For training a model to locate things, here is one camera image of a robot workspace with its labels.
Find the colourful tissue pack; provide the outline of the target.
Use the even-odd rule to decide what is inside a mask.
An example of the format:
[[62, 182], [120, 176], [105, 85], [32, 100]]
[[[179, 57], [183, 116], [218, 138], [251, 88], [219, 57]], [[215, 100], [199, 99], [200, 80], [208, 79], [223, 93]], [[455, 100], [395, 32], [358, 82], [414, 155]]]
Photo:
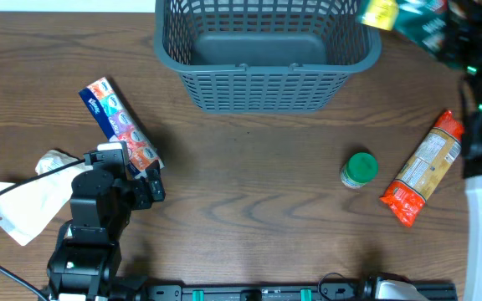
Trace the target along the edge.
[[141, 131], [106, 77], [88, 84], [78, 95], [108, 141], [126, 143], [127, 168], [134, 177], [144, 176], [145, 170], [155, 163], [160, 169], [164, 167], [156, 147]]

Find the green lid jar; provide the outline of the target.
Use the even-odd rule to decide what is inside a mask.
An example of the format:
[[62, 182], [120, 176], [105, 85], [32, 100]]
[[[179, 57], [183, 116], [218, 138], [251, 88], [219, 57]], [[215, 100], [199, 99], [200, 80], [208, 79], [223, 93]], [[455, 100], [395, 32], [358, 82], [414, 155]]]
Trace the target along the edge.
[[352, 189], [359, 189], [372, 181], [378, 173], [378, 162], [366, 152], [354, 154], [341, 168], [342, 183]]

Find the orange pasta packet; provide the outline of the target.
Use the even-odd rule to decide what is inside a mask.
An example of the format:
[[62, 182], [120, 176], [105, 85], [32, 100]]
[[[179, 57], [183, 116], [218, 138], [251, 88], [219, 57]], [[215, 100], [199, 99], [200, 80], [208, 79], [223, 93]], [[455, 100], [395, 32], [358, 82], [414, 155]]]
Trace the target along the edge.
[[444, 111], [394, 177], [380, 200], [411, 227], [427, 200], [458, 158], [464, 126]]

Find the green Nescafe coffee bag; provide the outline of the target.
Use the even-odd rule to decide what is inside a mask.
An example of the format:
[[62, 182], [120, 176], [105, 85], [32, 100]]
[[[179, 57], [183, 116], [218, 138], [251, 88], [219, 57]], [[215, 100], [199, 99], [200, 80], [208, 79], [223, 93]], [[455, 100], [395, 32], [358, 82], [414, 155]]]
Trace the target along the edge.
[[361, 2], [356, 20], [400, 33], [451, 68], [465, 69], [473, 63], [466, 27], [468, 15], [460, 1], [366, 0]]

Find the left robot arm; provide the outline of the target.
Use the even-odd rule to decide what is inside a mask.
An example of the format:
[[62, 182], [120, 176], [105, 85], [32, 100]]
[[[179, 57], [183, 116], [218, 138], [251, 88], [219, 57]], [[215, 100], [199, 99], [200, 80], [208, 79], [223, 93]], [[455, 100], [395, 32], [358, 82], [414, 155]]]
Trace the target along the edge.
[[87, 171], [71, 182], [72, 218], [60, 229], [48, 262], [51, 300], [146, 300], [146, 277], [121, 278], [120, 239], [136, 210], [162, 202], [161, 167], [153, 161], [143, 176], [127, 175], [123, 142], [99, 145], [84, 155]]

